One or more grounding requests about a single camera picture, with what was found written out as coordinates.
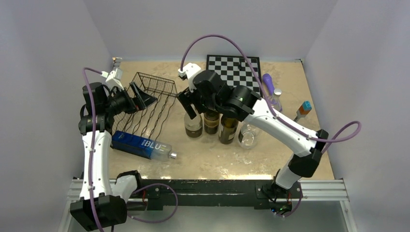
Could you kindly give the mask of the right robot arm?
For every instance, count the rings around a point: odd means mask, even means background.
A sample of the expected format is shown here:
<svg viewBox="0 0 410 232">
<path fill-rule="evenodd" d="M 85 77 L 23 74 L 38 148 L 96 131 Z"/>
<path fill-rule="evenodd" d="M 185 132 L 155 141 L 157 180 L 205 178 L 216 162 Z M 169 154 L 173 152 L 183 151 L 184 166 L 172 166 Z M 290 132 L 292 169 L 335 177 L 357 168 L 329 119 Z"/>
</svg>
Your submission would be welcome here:
<svg viewBox="0 0 410 232">
<path fill-rule="evenodd" d="M 292 152 L 273 183 L 272 192 L 279 197 L 288 193 L 301 177 L 312 177 L 322 158 L 323 142 L 328 133 L 306 129 L 281 114 L 270 111 L 269 103 L 248 87 L 231 87 L 214 71 L 193 65 L 178 71 L 188 87 L 178 94 L 178 100 L 190 116 L 214 111 L 231 119 L 256 126 L 285 144 Z"/>
</svg>

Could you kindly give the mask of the clear wine bottle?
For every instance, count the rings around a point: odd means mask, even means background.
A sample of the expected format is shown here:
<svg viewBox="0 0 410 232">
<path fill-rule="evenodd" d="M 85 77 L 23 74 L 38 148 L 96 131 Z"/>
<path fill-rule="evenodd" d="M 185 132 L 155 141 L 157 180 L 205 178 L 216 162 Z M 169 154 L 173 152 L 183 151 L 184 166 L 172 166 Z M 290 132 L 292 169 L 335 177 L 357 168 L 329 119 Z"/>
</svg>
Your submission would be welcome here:
<svg viewBox="0 0 410 232">
<path fill-rule="evenodd" d="M 185 132 L 190 138 L 199 138 L 203 133 L 203 119 L 200 114 L 197 114 L 194 119 L 191 119 L 188 113 L 184 115 Z"/>
</svg>

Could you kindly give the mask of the green bottle grey neck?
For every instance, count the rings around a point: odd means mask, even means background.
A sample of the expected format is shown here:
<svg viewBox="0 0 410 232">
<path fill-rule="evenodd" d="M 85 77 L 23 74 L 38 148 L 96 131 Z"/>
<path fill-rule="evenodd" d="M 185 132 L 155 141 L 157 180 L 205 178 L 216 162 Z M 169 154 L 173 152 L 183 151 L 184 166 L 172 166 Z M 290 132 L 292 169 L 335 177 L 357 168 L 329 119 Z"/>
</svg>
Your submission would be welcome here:
<svg viewBox="0 0 410 232">
<path fill-rule="evenodd" d="M 208 110 L 204 112 L 204 130 L 208 134 L 216 134 L 220 124 L 220 113 Z"/>
</svg>

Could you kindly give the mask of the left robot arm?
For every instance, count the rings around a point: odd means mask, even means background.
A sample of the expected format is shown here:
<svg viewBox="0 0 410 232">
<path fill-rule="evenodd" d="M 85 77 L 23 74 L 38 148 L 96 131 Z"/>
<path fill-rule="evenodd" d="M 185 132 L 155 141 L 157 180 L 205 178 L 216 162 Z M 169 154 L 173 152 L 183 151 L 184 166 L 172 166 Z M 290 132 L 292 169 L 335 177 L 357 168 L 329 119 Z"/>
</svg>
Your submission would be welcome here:
<svg viewBox="0 0 410 232">
<path fill-rule="evenodd" d="M 81 108 L 79 130 L 85 150 L 83 184 L 79 200 L 70 205 L 72 217 L 87 231 L 125 223 L 127 201 L 144 193 L 137 170 L 120 173 L 113 185 L 109 179 L 109 147 L 114 117 L 134 114 L 157 101 L 130 83 L 132 95 L 119 87 L 108 88 L 100 82 L 83 86 L 85 104 Z"/>
</svg>

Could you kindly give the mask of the black wire wine rack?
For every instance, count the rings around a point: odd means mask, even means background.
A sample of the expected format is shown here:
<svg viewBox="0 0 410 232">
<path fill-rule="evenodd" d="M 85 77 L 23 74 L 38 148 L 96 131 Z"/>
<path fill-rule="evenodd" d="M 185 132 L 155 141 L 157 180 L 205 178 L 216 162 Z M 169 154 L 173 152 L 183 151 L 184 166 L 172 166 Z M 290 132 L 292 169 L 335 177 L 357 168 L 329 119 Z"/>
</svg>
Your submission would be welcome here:
<svg viewBox="0 0 410 232">
<path fill-rule="evenodd" d="M 113 133 L 128 133 L 156 141 L 176 102 L 175 81 L 137 72 L 132 86 L 138 91 L 137 98 L 144 101 L 145 108 L 115 116 Z"/>
</svg>

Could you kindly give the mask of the blue square bottle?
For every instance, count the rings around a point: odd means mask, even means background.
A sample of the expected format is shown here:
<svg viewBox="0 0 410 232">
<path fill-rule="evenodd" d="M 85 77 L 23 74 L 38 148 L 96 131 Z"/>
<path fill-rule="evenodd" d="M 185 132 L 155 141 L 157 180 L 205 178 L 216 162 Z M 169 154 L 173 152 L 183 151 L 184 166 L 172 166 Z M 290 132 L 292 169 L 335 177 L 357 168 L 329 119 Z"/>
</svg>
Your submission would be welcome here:
<svg viewBox="0 0 410 232">
<path fill-rule="evenodd" d="M 122 131 L 114 133 L 111 147 L 150 160 L 168 161 L 177 158 L 177 153 L 169 144 Z"/>
</svg>

